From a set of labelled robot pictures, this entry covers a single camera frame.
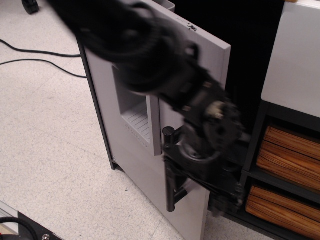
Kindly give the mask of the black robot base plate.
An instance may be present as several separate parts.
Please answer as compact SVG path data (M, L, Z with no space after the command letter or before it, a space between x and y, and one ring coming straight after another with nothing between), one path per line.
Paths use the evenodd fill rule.
M17 223L18 232L11 231L4 226L4 223ZM43 227L31 218L18 211L16 217L0 218L0 239L1 240L63 240L49 229Z

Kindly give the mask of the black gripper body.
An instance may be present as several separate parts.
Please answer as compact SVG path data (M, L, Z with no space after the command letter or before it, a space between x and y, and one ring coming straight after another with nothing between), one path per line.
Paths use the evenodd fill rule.
M197 155L188 145L172 146L169 156L178 171L210 192L209 210L217 215L237 211L244 202L244 188L240 183L241 158L239 148L227 153L216 151L208 157ZM183 187L187 194L190 190Z

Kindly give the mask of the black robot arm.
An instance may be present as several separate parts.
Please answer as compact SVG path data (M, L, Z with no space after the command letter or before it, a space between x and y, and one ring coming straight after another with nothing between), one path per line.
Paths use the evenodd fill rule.
M173 212L187 195L186 179L210 191L211 211L238 210L245 193L232 150L244 128L238 108L199 65L198 45L185 41L144 2L52 0L50 5L87 48L116 65L125 88L158 97L183 117L182 127L162 130L167 210Z

